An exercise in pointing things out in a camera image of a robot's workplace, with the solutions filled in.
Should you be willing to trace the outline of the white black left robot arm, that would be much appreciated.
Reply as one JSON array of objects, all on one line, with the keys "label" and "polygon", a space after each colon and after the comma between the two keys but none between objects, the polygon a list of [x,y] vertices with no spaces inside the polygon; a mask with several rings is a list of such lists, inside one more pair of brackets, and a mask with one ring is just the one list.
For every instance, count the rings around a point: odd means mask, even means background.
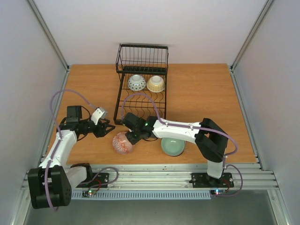
[{"label": "white black left robot arm", "polygon": [[59,123],[48,155],[39,167],[29,170],[28,185],[34,209],[56,210],[67,206],[74,188],[80,184],[88,187],[94,182],[89,163],[75,164],[68,171],[65,170],[69,154],[74,145],[88,134],[96,138],[104,137],[115,126],[106,119],[107,111],[102,107],[97,107],[86,119],[83,119],[83,109],[80,105],[67,107],[67,115]]}]

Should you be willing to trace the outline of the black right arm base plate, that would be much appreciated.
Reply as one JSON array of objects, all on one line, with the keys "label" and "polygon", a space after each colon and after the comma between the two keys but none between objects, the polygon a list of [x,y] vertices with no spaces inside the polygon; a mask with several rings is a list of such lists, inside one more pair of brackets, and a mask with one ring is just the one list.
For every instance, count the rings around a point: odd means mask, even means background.
[{"label": "black right arm base plate", "polygon": [[224,172],[221,178],[210,177],[207,173],[192,173],[191,180],[193,188],[233,188],[233,176],[229,172]]}]

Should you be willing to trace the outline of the red patterned bowl dotted outside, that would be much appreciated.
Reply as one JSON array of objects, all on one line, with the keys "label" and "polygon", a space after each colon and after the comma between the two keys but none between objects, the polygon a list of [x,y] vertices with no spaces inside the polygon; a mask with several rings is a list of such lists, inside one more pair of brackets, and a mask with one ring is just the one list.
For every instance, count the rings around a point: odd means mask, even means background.
[{"label": "red patterned bowl dotted outside", "polygon": [[127,86],[132,91],[141,91],[146,87],[146,81],[141,75],[132,75]]}]

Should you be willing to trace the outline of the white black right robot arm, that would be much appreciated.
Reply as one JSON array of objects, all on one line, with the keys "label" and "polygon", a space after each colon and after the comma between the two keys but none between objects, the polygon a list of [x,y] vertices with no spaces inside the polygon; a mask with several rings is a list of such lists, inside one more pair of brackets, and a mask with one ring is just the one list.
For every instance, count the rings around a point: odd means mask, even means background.
[{"label": "white black right robot arm", "polygon": [[207,159],[208,183],[217,186],[223,181],[224,154],[229,136],[213,120],[204,118],[202,122],[184,123],[158,116],[143,119],[129,112],[121,123],[129,129],[126,138],[132,145],[149,138],[173,138],[195,144]]}]

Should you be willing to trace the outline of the blue yellow floral bowl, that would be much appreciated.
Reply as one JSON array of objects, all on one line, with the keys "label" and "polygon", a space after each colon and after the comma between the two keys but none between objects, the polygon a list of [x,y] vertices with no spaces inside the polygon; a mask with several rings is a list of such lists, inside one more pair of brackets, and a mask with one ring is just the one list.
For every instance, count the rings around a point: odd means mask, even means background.
[{"label": "blue yellow floral bowl", "polygon": [[165,82],[162,77],[155,75],[147,81],[146,87],[151,92],[159,93],[165,90]]}]

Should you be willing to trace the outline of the red patterned bowl blue outside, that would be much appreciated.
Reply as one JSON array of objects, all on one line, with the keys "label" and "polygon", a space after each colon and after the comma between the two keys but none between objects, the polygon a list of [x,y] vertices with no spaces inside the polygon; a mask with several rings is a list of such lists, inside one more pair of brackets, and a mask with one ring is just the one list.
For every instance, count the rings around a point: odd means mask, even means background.
[{"label": "red patterned bowl blue outside", "polygon": [[126,132],[119,132],[112,140],[112,146],[118,154],[126,155],[131,153],[134,145],[127,139]]}]

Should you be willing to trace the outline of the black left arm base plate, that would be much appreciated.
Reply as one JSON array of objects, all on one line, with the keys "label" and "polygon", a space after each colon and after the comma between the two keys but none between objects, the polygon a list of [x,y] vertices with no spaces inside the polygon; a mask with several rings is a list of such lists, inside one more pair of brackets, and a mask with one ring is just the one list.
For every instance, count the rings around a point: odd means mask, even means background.
[{"label": "black left arm base plate", "polygon": [[101,183],[100,188],[106,188],[108,185],[106,184],[109,181],[109,173],[107,172],[102,172],[97,175],[97,177],[90,183],[88,184],[79,184],[77,188],[90,188],[92,186],[96,186],[96,188],[99,187]]}]

